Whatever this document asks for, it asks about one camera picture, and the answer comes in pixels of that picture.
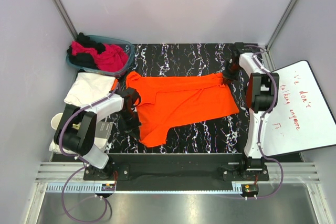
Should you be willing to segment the orange t-shirt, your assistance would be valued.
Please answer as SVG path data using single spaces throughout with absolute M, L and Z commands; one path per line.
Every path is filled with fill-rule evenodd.
M 237 114 L 239 108 L 221 73 L 194 77 L 142 77 L 133 71 L 126 86 L 139 93 L 140 142 L 166 143 L 169 129 Z

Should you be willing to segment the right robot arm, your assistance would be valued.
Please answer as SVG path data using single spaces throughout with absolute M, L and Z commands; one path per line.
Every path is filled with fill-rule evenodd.
M 268 118 L 277 105 L 280 77 L 259 61 L 257 56 L 265 53 L 265 49 L 236 42 L 230 51 L 231 59 L 223 71 L 223 81 L 225 84 L 236 81 L 240 71 L 249 75 L 246 104 L 250 119 L 242 160 L 225 175 L 255 182 L 267 175 L 265 161 L 269 158 L 264 153 L 264 137 Z

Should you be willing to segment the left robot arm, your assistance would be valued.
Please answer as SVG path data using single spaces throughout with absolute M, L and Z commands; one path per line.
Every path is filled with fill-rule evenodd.
M 88 164 L 93 176 L 107 180 L 117 176 L 113 159 L 95 143 L 96 125 L 109 115 L 119 113 L 125 133 L 140 138 L 140 120 L 136 107 L 141 97 L 136 89 L 113 89 L 105 97 L 83 107 L 67 104 L 57 126 L 54 143 L 63 155 L 74 156 Z

